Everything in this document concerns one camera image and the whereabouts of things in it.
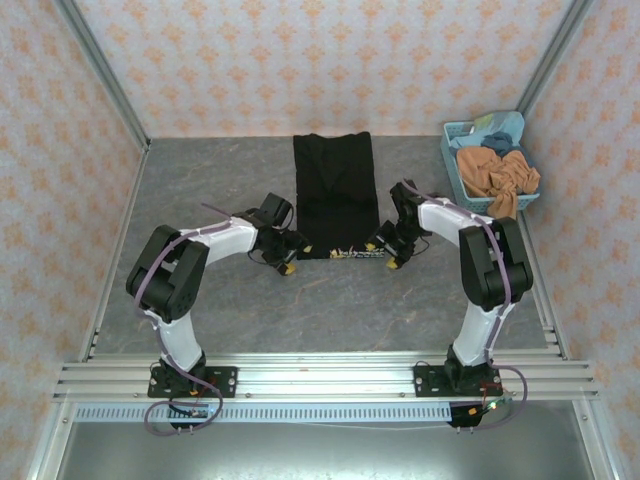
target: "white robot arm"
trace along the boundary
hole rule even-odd
[[[236,253],[261,250],[265,265],[281,275],[293,273],[291,260],[299,251],[310,251],[311,245],[301,234],[282,227],[291,209],[289,202],[269,194],[260,208],[231,216],[225,228],[207,226],[180,231],[167,225],[156,228],[129,274],[126,289],[136,297],[161,252],[179,238],[188,237],[152,272],[140,298],[140,306],[145,315],[154,319],[154,328],[158,329],[164,347],[161,370],[174,370],[167,363],[170,356],[181,370],[198,378],[204,374],[206,358],[194,335],[191,307],[207,265]],[[185,383],[180,375],[167,378],[177,384],[170,386],[168,396],[183,396],[195,391],[194,387],[197,389]]]
[[[370,239],[369,249],[384,248],[392,255],[387,265],[401,268],[414,254],[415,242],[436,233],[460,249],[462,284],[469,304],[460,334],[449,347],[444,372],[452,390],[474,395],[482,383],[491,383],[495,340],[505,317],[522,294],[533,286],[533,273],[515,220],[471,214],[447,198],[433,195],[425,201],[411,181],[391,189],[398,222],[385,222]],[[491,230],[499,251],[494,251],[484,224]],[[505,278],[497,255],[505,266],[510,297],[505,298]]]

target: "patterned wallpaper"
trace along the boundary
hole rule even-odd
[[[140,152],[51,0],[0,3],[0,478],[23,479]]]
[[[151,137],[441,134],[513,109],[570,0],[80,0]]]
[[[596,0],[528,119],[529,219],[571,353],[595,360],[640,472],[640,4]]]

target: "aluminum frame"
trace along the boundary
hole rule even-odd
[[[87,60],[93,66],[100,82],[113,100],[115,107],[120,112],[122,121],[127,126],[129,133],[142,149],[147,149],[150,139],[145,133],[142,122],[131,106],[127,94],[124,92],[118,78],[111,69],[109,61],[98,45],[96,38],[89,28],[89,24],[82,15],[82,11],[75,0],[55,0],[62,16],[67,21],[69,28],[74,33],[78,43],[84,51]]]

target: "purple cable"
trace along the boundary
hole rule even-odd
[[[216,417],[218,415],[220,415],[220,412],[222,411],[222,405],[224,403],[224,401],[222,399],[222,394],[220,393],[220,390],[218,390],[216,387],[214,387],[209,382],[206,382],[205,380],[201,380],[201,379],[191,375],[189,372],[184,371],[182,368],[180,368],[178,366],[178,364],[175,362],[175,360],[173,359],[173,357],[171,356],[171,354],[167,350],[167,347],[166,347],[166,345],[164,344],[164,342],[162,340],[162,335],[160,334],[160,329],[158,327],[158,320],[156,318],[154,318],[154,317],[141,314],[140,313],[140,302],[142,300],[142,295],[144,294],[144,291],[149,286],[149,282],[151,281],[151,278],[156,273],[158,268],[160,268],[160,265],[162,265],[162,262],[164,261],[166,256],[177,245],[179,245],[180,243],[184,242],[185,240],[187,240],[189,238],[196,237],[198,235],[207,235],[207,234],[210,234],[210,233],[216,233],[216,232],[220,232],[222,230],[226,230],[231,225],[231,216],[229,214],[223,212],[222,210],[219,210],[216,207],[208,205],[206,203],[202,203],[202,206],[206,207],[206,208],[209,208],[209,209],[211,209],[211,210],[223,215],[224,217],[226,217],[226,220],[224,222],[217,223],[215,225],[211,225],[210,227],[201,228],[201,229],[197,229],[197,230],[185,233],[184,235],[181,235],[180,237],[175,239],[173,242],[170,242],[169,245],[167,245],[164,248],[164,250],[162,250],[160,255],[158,255],[158,258],[156,258],[155,261],[153,262],[153,264],[151,265],[151,268],[149,269],[149,271],[145,275],[144,279],[142,280],[142,283],[140,284],[140,288],[138,288],[138,291],[136,292],[136,295],[135,295],[134,301],[133,301],[136,315],[144,316],[145,318],[147,318],[147,319],[149,319],[151,321],[151,324],[153,325],[153,330],[154,330],[155,335],[156,335],[156,340],[158,342],[158,345],[160,346],[160,350],[162,351],[162,353],[165,356],[165,360],[167,361],[167,363],[169,365],[171,365],[171,367],[173,367],[183,377],[185,377],[188,380],[191,380],[192,382],[197,383],[199,385],[202,385],[203,387],[211,390],[219,400],[218,408],[211,415],[211,417],[209,417],[207,420],[205,420],[201,424],[199,424],[199,425],[197,425],[195,427],[190,427],[189,428],[190,432],[192,432],[192,433],[197,431],[197,430],[201,430],[201,429],[209,426],[211,424],[211,422],[213,422],[216,419]],[[161,401],[153,403],[147,409],[147,411],[146,411],[146,413],[144,415],[144,427],[149,433],[151,433],[153,435],[156,435],[156,436],[159,436],[159,437],[171,437],[173,435],[180,435],[181,429],[161,432],[161,431],[157,431],[157,430],[155,430],[154,428],[151,427],[151,424],[149,423],[149,417],[151,415],[151,412],[153,411],[154,408],[159,407],[161,405],[193,407],[195,404],[191,403],[191,402],[181,402],[181,401],[175,401],[175,400],[161,400]]]
[[[471,220],[473,220],[474,222],[478,223],[485,231],[485,233],[487,234],[487,237],[489,238],[489,243],[491,243],[491,247],[493,248],[494,253],[496,254],[496,259],[498,261],[498,269],[500,270],[500,277],[502,278],[502,283],[504,285],[504,303],[502,305],[502,308],[498,311],[498,315],[496,316],[496,321],[493,324],[493,328],[491,329],[491,333],[489,334],[489,338],[487,339],[487,343],[485,344],[484,347],[484,356],[485,356],[485,361],[487,362],[487,364],[491,367],[491,368],[496,368],[496,369],[502,369],[502,370],[509,370],[511,372],[514,372],[516,375],[518,375],[518,377],[520,377],[520,380],[522,380],[522,401],[520,402],[520,405],[518,405],[518,409],[513,412],[512,415],[509,415],[507,418],[504,418],[498,422],[495,423],[491,423],[489,425],[482,425],[479,427],[476,427],[475,430],[489,430],[492,428],[497,428],[497,427],[501,427],[502,425],[509,423],[511,420],[513,420],[515,417],[517,417],[520,413],[522,413],[522,410],[524,410],[525,404],[527,402],[527,398],[529,396],[529,385],[527,384],[527,379],[524,377],[524,375],[522,374],[522,372],[520,370],[518,370],[516,367],[513,367],[511,365],[496,365],[495,363],[493,363],[493,360],[491,359],[491,355],[490,355],[490,351],[491,351],[491,345],[493,345],[493,342],[495,340],[495,338],[498,336],[498,332],[500,330],[500,325],[501,325],[501,319],[500,317],[504,314],[504,312],[506,311],[506,309],[509,307],[509,304],[511,303],[511,285],[509,283],[509,277],[507,276],[507,268],[504,264],[504,258],[502,258],[502,252],[500,251],[500,246],[498,245],[498,241],[496,240],[496,237],[493,233],[493,231],[491,230],[491,228],[489,227],[489,225],[487,224],[487,222],[485,222],[480,216],[475,215],[474,213],[471,213],[470,211],[455,205],[453,203],[445,203],[441,200],[438,200],[437,198],[433,198],[429,195],[426,195],[418,190],[416,190],[414,187],[412,187],[411,185],[409,185],[409,183],[407,182],[406,179],[402,180],[402,184],[407,188],[407,190],[409,190],[411,193],[418,195],[420,197],[422,197],[423,199],[425,199],[426,201],[433,203],[435,205],[439,205],[441,207],[445,207],[445,208],[449,208],[453,211],[456,211],[462,215],[464,215],[465,217],[470,218]],[[463,406],[465,404],[465,402],[460,402],[460,404],[456,404],[457,406]],[[473,431],[473,428],[465,428],[464,430],[469,430],[469,431]]]

